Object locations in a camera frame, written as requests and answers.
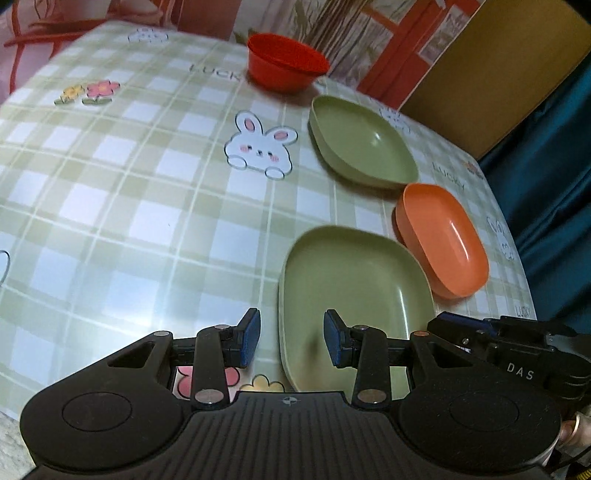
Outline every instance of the bunny print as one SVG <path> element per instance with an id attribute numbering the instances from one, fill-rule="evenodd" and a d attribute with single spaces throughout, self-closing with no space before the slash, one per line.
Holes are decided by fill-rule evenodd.
<path id="1" fill-rule="evenodd" d="M 239 132 L 224 145 L 230 166 L 258 170 L 273 180 L 282 180 L 291 172 L 293 166 L 285 146 L 297 140 L 293 128 L 273 127 L 263 133 L 261 121 L 248 111 L 238 112 L 236 126 Z"/>
<path id="2" fill-rule="evenodd" d="M 390 107 L 382 107 L 379 109 L 380 115 L 382 118 L 386 119 L 390 125 L 392 125 L 396 130 L 401 130 L 406 134 L 410 134 L 410 127 L 408 124 L 403 120 L 402 115 L 400 112 L 394 110 Z"/>
<path id="3" fill-rule="evenodd" d="M 168 34 L 150 27 L 138 28 L 127 37 L 130 43 L 163 43 L 168 40 Z"/>
<path id="4" fill-rule="evenodd" d="M 8 276 L 10 269 L 10 254 L 6 250 L 0 250 L 0 287 Z"/>
<path id="5" fill-rule="evenodd" d="M 507 240 L 507 237 L 503 233 L 503 227 L 500 221 L 497 220 L 495 225 L 494 220 L 492 220 L 490 217 L 486 217 L 486 220 L 488 220 L 488 224 L 491 226 L 492 231 L 496 233 L 496 240 L 499 242 L 499 245 L 501 246 L 501 251 L 503 252 L 505 258 L 511 261 L 514 260 L 515 253 L 513 251 L 513 248 L 511 248 L 509 244 L 509 240 Z"/>

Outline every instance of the metal screw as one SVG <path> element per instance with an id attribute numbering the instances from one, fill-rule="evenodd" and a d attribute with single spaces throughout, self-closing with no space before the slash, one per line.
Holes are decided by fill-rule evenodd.
<path id="1" fill-rule="evenodd" d="M 360 399 L 363 403 L 382 403 L 386 400 L 386 394 L 381 391 L 377 390 L 376 388 L 368 388 L 367 390 L 362 390 L 357 394 L 357 398 Z"/>
<path id="2" fill-rule="evenodd" d="M 199 403 L 211 405 L 213 403 L 221 402 L 223 400 L 223 393 L 213 388 L 205 388 L 195 393 L 195 400 Z"/>

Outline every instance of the plaid tablecloth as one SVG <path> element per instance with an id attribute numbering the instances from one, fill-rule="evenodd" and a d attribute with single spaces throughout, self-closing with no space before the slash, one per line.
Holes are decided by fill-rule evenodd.
<path id="1" fill-rule="evenodd" d="M 18 416 L 38 390 L 152 331 L 193 336 L 235 325 L 250 306 L 261 310 L 261 340 L 246 371 L 227 372 L 229 384 L 289 390 L 277 287 L 294 241 L 330 223 L 395 238 L 395 202 L 320 160 L 308 130 L 317 93 L 387 117 L 421 181 L 452 192 L 476 226 L 490 279 L 437 309 L 534 317 L 515 245 L 470 155 L 329 80 L 294 98 L 263 92 L 247 81 L 246 60 L 234 44 L 112 22 L 0 109 L 0 251 L 11 258 L 0 287 L 0 410 Z M 245 141 L 225 150 L 240 131 Z M 268 176 L 285 178 L 256 161 L 235 168 L 256 154 L 276 166 Z M 0 253 L 0 278 L 6 260 Z"/>

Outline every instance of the plate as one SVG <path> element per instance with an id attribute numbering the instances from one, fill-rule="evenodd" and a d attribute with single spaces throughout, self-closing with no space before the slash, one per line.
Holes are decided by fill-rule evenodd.
<path id="1" fill-rule="evenodd" d="M 302 235 L 279 285 L 281 362 L 296 391 L 344 391 L 356 370 L 337 369 L 324 343 L 323 318 L 335 309 L 348 326 L 363 323 L 408 338 L 435 316 L 417 260 L 397 242 L 359 230 L 323 226 Z M 404 368 L 390 369 L 393 398 L 408 394 Z"/>
<path id="2" fill-rule="evenodd" d="M 325 162 L 350 181 L 383 189 L 418 181 L 417 163 L 400 134 L 365 107 L 318 96 L 310 128 Z"/>
<path id="3" fill-rule="evenodd" d="M 486 251 L 466 211 L 446 189 L 408 185 L 392 220 L 427 274 L 433 293 L 454 300 L 484 286 L 489 273 Z"/>

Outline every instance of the teal curtain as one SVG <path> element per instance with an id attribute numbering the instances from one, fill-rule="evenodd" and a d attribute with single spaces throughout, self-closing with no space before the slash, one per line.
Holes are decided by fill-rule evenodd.
<path id="1" fill-rule="evenodd" d="M 0 14 L 4 12 L 11 4 L 12 0 L 0 0 Z"/>
<path id="2" fill-rule="evenodd" d="M 591 54 L 480 164 L 538 319 L 591 333 Z"/>

